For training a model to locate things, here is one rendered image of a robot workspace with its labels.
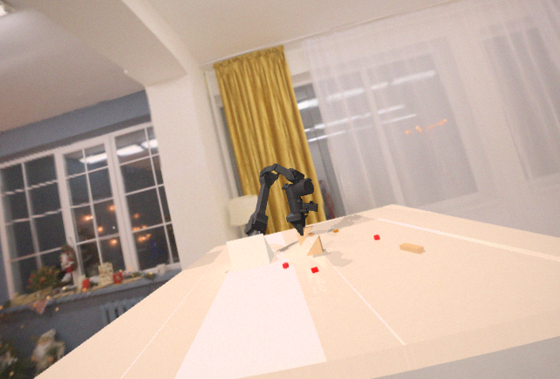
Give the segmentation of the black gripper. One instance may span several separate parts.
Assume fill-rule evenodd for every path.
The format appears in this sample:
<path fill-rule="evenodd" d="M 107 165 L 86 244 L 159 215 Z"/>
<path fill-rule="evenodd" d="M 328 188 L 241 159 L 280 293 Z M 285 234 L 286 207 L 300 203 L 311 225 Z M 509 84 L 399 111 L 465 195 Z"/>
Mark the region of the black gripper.
<path fill-rule="evenodd" d="M 296 229 L 296 231 L 303 236 L 305 227 L 305 219 L 308 215 L 309 211 L 303 212 L 303 205 L 302 205 L 301 196 L 293 199 L 288 199 L 287 204 L 290 207 L 290 213 L 286 217 L 286 221 L 290 222 L 292 226 Z"/>

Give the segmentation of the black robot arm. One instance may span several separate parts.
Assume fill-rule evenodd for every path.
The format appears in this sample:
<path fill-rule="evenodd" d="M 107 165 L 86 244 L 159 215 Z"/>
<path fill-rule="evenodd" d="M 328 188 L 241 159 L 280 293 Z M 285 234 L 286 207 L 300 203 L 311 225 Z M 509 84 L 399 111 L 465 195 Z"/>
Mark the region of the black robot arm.
<path fill-rule="evenodd" d="M 273 173 L 272 171 L 277 172 L 277 174 Z M 312 184 L 312 180 L 309 178 L 305 179 L 303 173 L 293 169 L 293 168 L 285 168 L 279 164 L 273 164 L 270 166 L 266 166 L 260 171 L 259 181 L 261 184 L 255 212 L 250 216 L 248 224 L 244 230 L 244 233 L 250 236 L 254 235 L 265 235 L 266 228 L 268 225 L 269 216 L 265 214 L 266 206 L 269 198 L 270 187 L 274 184 L 274 182 L 278 179 L 279 174 L 284 175 L 284 177 L 289 180 L 293 184 L 283 184 L 282 190 L 285 189 L 287 199 L 297 198 L 299 196 L 305 196 L 308 194 L 312 194 L 314 192 L 314 186 Z M 318 204 L 315 204 L 314 201 L 309 203 L 302 202 L 303 205 L 303 212 L 307 211 L 314 211 L 318 212 Z"/>

